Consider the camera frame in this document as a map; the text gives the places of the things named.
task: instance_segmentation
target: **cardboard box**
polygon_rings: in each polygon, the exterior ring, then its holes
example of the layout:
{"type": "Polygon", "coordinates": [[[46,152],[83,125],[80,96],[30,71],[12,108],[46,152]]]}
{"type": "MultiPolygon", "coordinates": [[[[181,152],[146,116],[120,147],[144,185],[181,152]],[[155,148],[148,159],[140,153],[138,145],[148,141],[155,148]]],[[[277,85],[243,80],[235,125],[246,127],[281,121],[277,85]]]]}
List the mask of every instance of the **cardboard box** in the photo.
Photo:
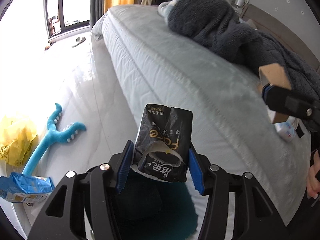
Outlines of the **cardboard box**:
{"type": "MultiPolygon", "coordinates": [[[[289,90],[292,89],[284,68],[280,66],[278,63],[273,63],[259,67],[259,76],[261,88],[270,83],[270,85],[275,85],[289,90]]],[[[272,111],[268,107],[267,111],[271,123],[285,122],[289,117],[286,114],[281,114],[272,111]]]]}

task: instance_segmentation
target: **blue plush toy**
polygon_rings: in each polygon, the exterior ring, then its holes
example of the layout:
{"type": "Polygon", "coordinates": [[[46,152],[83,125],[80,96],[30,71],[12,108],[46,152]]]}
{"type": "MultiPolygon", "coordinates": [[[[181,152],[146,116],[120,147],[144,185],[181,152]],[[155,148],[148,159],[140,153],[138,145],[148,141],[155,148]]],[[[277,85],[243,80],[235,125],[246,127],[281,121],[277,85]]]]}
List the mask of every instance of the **blue plush toy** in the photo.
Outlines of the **blue plush toy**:
{"type": "Polygon", "coordinates": [[[38,162],[40,161],[41,157],[43,156],[44,152],[47,150],[49,146],[52,144],[59,142],[59,143],[67,143],[74,139],[75,134],[78,133],[78,130],[85,131],[85,125],[80,122],[71,123],[70,126],[67,126],[67,129],[63,129],[62,132],[57,131],[56,123],[61,116],[62,107],[61,105],[56,103],[56,110],[50,115],[47,121],[47,129],[48,132],[41,140],[33,154],[31,155],[30,159],[28,160],[22,174],[29,175],[33,173],[35,167],[37,166],[38,162]]]}

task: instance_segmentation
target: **fluffy gray blanket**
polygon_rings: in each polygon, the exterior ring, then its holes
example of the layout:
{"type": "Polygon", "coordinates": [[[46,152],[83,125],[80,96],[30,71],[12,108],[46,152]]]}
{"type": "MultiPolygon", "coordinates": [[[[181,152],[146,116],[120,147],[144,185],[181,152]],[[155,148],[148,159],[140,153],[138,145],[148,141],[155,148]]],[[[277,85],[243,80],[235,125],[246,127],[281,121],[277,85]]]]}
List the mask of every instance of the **fluffy gray blanket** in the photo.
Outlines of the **fluffy gray blanket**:
{"type": "Polygon", "coordinates": [[[174,0],[161,4],[158,11],[172,31],[229,62],[247,66],[256,75],[260,66],[279,63],[293,90],[320,100],[320,77],[316,71],[272,35],[239,23],[225,0],[174,0]]]}

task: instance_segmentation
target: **white mattress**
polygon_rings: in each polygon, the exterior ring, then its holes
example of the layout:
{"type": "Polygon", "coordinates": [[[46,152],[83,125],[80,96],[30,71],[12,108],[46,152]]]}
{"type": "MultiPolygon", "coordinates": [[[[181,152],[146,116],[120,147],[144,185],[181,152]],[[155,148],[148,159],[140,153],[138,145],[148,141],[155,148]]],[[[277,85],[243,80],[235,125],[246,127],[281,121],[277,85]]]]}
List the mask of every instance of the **white mattress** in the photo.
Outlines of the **white mattress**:
{"type": "MultiPolygon", "coordinates": [[[[310,134],[286,143],[269,123],[257,92],[257,77],[188,38],[170,32],[156,8],[116,6],[96,23],[137,125],[147,103],[193,111],[192,143],[198,153],[229,173],[252,172],[285,224],[305,192],[310,134]]],[[[199,216],[197,239],[207,197],[186,183],[199,216]]],[[[229,222],[233,203],[229,205],[229,222]]],[[[228,224],[226,239],[232,238],[228,224]]]]}

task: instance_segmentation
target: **finger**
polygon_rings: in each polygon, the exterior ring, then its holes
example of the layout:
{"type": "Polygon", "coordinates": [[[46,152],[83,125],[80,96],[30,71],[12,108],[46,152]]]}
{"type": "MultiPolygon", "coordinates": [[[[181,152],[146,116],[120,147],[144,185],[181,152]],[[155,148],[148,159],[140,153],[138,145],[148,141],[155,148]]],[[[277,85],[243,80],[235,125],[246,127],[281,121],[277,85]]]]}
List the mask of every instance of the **finger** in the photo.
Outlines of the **finger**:
{"type": "Polygon", "coordinates": [[[307,177],[307,192],[308,192],[308,195],[314,199],[316,199],[318,196],[318,194],[314,192],[314,190],[311,187],[309,177],[307,177]]]}
{"type": "Polygon", "coordinates": [[[320,182],[316,179],[315,176],[316,176],[315,167],[313,165],[309,169],[309,174],[308,174],[309,182],[310,182],[310,185],[311,185],[313,191],[320,192],[320,182]]]}
{"type": "Polygon", "coordinates": [[[320,170],[320,156],[318,151],[316,151],[313,155],[313,161],[314,165],[316,166],[316,172],[318,172],[320,170]]]}

